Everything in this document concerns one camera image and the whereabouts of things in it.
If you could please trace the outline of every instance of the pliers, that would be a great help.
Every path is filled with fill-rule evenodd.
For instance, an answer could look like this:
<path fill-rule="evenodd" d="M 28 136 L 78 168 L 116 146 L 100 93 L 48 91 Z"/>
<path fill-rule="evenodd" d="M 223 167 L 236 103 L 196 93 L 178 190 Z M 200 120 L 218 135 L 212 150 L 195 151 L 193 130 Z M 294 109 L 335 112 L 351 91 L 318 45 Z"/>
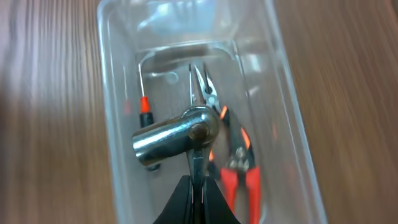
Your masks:
<path fill-rule="evenodd" d="M 214 179 L 221 179 L 225 188 L 225 197 L 229 208 L 234 211 L 236 189 L 245 185 L 248 190 L 250 224 L 258 224 L 260 219 L 261 184 L 260 169 L 254 160 L 252 144 L 246 130 L 241 126 L 233 110 L 227 106 L 221 109 L 216 88 L 203 64 L 205 79 L 195 66 L 200 91 L 206 105 L 213 108 L 220 120 L 229 129 L 229 159 L 219 171 L 213 163 L 213 152 L 210 154 L 209 173 Z"/>

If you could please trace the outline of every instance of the wooden table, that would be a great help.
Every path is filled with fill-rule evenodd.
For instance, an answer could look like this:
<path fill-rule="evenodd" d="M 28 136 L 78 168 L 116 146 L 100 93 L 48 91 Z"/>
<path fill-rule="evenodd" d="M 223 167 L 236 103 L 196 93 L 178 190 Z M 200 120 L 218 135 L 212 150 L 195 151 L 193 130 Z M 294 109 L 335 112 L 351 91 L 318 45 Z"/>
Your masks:
<path fill-rule="evenodd" d="M 330 223 L 397 223 L 390 0 L 275 0 Z M 0 223 L 114 223 L 98 0 L 0 2 Z"/>

